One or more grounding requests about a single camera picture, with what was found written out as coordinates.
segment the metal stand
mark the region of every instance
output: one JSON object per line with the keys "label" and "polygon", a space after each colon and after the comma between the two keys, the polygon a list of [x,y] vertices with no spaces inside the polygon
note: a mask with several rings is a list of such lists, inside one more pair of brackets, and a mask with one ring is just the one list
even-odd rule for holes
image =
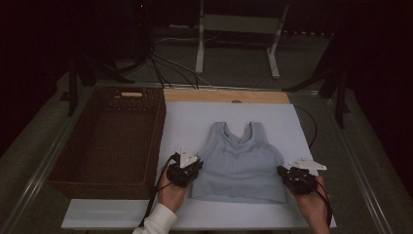
{"label": "metal stand", "polygon": [[198,75],[201,75],[204,69],[204,30],[219,30],[254,33],[274,33],[275,39],[271,47],[267,48],[267,56],[268,62],[270,63],[270,69],[273,78],[280,78],[280,73],[275,57],[275,51],[282,34],[283,24],[289,8],[288,4],[284,6],[282,16],[280,19],[211,15],[206,14],[204,11],[204,0],[201,0],[200,5],[200,34],[198,43],[197,62],[195,66],[195,72]]}

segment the sleeve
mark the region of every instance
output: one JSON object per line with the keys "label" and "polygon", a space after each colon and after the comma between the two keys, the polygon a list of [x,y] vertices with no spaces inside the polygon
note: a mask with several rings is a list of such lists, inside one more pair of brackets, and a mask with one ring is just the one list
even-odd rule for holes
{"label": "sleeve", "polygon": [[174,212],[157,204],[152,214],[145,218],[144,227],[136,227],[132,234],[167,234],[176,220]]}

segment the dark background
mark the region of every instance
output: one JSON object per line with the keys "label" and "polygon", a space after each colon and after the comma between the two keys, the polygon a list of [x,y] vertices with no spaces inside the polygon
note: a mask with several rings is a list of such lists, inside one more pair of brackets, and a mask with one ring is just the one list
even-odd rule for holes
{"label": "dark background", "polygon": [[[213,2],[213,11],[231,11],[262,16],[277,14],[245,9],[243,1]],[[316,71],[349,64],[348,87],[381,140],[390,160],[413,195],[412,95],[413,19],[409,1],[292,1],[284,29],[331,36],[330,45]],[[67,71],[67,37],[73,39],[99,62],[110,63],[130,56],[120,37],[134,38],[143,45],[148,37],[136,31],[142,12],[132,1],[3,1],[0,3],[0,103],[2,155],[42,105],[56,91],[56,80]],[[195,26],[199,3],[154,1],[148,3],[157,26]],[[144,50],[137,48],[133,56]]]}

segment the wrist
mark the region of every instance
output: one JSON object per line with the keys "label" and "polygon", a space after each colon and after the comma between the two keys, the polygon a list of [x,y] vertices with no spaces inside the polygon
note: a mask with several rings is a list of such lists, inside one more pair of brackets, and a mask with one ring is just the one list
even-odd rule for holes
{"label": "wrist", "polygon": [[320,225],[312,225],[311,229],[313,230],[314,234],[330,234],[330,229],[327,224],[320,224]]}

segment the white table surface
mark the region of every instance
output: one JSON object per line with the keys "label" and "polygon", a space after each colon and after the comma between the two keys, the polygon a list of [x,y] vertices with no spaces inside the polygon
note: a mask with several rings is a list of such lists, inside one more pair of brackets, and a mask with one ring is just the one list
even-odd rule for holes
{"label": "white table surface", "polygon": [[[291,104],[167,101],[167,117],[160,148],[158,175],[167,158],[184,146],[196,154],[206,143],[210,126],[226,121],[237,136],[250,121],[262,122],[267,139],[282,154],[284,166],[301,157],[313,158]],[[185,199],[172,230],[259,230],[308,227],[288,194],[286,204],[237,204]],[[62,228],[135,228],[148,201],[72,199]]]}

